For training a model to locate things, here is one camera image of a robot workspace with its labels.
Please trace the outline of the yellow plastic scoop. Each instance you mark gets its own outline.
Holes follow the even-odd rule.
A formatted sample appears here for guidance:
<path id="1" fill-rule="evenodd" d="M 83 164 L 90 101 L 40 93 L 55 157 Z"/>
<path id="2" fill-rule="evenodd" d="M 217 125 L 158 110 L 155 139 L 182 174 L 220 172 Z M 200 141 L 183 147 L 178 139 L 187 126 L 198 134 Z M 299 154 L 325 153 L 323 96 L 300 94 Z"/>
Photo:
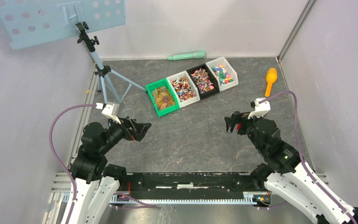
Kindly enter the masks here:
<path id="1" fill-rule="evenodd" d="M 277 81 L 277 70 L 275 68 L 268 69 L 265 80 L 267 85 L 264 96 L 268 98 L 271 94 L 272 85 Z"/>

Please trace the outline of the clear plastic jar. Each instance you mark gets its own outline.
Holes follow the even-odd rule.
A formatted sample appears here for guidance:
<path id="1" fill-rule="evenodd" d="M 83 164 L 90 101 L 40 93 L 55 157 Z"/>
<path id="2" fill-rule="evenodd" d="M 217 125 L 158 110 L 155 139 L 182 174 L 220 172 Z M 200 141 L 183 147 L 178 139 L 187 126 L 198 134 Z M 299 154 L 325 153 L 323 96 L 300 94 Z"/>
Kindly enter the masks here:
<path id="1" fill-rule="evenodd" d="M 121 114 L 120 116 L 122 118 L 130 118 L 130 119 L 133 119 L 135 118 L 135 111 L 131 108 L 124 108 L 122 111 L 121 111 Z"/>

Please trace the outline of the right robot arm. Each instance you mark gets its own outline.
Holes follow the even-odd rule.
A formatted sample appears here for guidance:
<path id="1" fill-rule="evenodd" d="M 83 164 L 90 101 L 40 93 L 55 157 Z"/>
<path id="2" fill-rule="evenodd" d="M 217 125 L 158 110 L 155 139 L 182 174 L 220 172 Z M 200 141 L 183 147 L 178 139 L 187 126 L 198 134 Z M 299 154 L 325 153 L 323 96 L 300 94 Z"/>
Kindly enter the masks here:
<path id="1" fill-rule="evenodd" d="M 251 173 L 255 190 L 276 193 L 314 224 L 358 224 L 358 207 L 345 203 L 320 180 L 299 152 L 281 139 L 273 120 L 248 116 L 234 112 L 224 121 L 228 132 L 237 129 L 246 135 L 265 161 Z"/>

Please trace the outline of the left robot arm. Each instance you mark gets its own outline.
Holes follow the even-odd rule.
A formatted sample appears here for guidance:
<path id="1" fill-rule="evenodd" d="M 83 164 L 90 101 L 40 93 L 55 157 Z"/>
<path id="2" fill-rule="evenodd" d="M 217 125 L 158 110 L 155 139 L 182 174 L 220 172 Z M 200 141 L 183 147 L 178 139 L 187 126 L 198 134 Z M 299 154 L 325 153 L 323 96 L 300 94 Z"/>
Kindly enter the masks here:
<path id="1" fill-rule="evenodd" d="M 70 196 L 63 224 L 97 224 L 112 196 L 128 184 L 126 168 L 108 165 L 106 154 L 121 140 L 141 141 L 151 123 L 112 116 L 108 127 L 98 122 L 83 129 L 77 157 L 71 165 Z"/>

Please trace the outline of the green candy bin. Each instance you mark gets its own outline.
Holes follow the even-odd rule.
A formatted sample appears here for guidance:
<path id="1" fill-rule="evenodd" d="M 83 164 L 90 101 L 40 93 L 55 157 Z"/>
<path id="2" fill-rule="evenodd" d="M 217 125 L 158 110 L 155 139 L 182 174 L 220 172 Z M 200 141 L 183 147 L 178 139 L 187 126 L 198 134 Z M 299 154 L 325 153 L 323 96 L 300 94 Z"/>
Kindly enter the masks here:
<path id="1" fill-rule="evenodd" d="M 146 85 L 157 116 L 162 117 L 180 108 L 176 93 L 166 78 Z"/>

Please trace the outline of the white candy bin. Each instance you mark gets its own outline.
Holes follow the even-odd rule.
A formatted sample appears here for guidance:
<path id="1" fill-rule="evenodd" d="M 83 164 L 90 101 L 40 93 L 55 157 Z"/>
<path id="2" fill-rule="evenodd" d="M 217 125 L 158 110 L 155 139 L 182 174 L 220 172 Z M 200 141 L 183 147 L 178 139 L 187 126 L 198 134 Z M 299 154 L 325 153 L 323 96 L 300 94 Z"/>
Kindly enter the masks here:
<path id="1" fill-rule="evenodd" d="M 237 72 L 225 57 L 206 62 L 206 65 L 216 77 L 220 91 L 228 90 L 239 84 Z"/>

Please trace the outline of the black lollipop bin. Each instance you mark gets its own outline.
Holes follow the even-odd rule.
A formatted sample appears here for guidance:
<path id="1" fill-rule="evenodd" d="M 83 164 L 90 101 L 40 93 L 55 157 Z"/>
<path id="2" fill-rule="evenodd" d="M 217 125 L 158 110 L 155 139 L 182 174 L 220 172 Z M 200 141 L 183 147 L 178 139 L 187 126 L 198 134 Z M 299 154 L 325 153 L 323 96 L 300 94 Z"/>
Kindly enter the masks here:
<path id="1" fill-rule="evenodd" d="M 218 80 L 205 63 L 188 69 L 187 73 L 195 84 L 200 99 L 205 99 L 220 92 Z"/>

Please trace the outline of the white lollipop bin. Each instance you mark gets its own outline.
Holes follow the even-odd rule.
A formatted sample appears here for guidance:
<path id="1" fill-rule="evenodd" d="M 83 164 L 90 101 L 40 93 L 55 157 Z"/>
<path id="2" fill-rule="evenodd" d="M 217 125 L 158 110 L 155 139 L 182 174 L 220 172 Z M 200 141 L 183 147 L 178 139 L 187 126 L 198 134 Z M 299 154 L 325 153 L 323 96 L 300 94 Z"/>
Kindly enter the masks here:
<path id="1" fill-rule="evenodd" d="M 199 92 L 186 71 L 171 75 L 166 79 L 174 91 L 174 97 L 180 108 L 200 101 Z"/>

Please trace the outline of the light blue music stand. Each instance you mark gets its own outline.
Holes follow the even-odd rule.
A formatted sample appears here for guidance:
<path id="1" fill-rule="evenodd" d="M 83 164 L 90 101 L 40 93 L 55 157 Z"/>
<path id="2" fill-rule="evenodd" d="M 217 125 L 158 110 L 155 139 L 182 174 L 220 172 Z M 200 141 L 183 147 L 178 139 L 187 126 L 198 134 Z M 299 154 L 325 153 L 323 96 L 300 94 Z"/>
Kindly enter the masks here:
<path id="1" fill-rule="evenodd" d="M 96 66 L 98 92 L 108 102 L 110 89 L 118 103 L 124 99 L 117 93 L 109 74 L 135 86 L 146 88 L 104 66 L 96 52 L 99 40 L 89 33 L 118 27 L 126 23 L 124 0 L 0 0 L 0 22 L 9 36 L 12 49 L 22 49 L 61 39 L 77 37 Z"/>

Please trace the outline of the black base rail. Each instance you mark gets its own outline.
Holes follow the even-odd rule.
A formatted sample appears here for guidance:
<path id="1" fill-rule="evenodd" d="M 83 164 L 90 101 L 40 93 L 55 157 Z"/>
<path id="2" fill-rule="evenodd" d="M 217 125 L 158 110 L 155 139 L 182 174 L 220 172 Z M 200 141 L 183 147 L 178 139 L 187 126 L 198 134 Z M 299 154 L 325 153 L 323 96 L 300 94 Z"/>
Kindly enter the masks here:
<path id="1" fill-rule="evenodd" d="M 119 192 L 135 199 L 230 200 L 244 195 L 267 195 L 258 189 L 249 172 L 154 172 L 128 173 Z"/>

